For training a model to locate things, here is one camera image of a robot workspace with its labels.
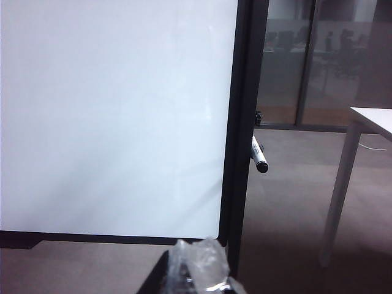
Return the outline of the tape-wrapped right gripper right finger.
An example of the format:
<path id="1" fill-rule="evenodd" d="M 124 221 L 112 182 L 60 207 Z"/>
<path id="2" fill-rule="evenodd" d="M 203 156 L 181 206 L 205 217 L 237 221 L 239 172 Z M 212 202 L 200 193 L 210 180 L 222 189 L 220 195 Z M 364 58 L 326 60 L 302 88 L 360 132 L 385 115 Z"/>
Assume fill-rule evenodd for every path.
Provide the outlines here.
<path id="1" fill-rule="evenodd" d="M 180 239 L 171 248 L 172 293 L 245 293 L 230 276 L 225 249 L 215 239 L 187 243 Z"/>

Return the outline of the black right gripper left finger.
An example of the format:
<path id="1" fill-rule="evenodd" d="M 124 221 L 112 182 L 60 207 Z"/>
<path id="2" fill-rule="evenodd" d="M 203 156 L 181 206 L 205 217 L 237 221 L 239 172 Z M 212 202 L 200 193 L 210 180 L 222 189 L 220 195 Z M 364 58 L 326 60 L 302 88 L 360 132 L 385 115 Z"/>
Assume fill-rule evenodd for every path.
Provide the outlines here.
<path id="1" fill-rule="evenodd" d="M 184 293 L 184 265 L 165 251 L 143 282 L 143 293 Z"/>

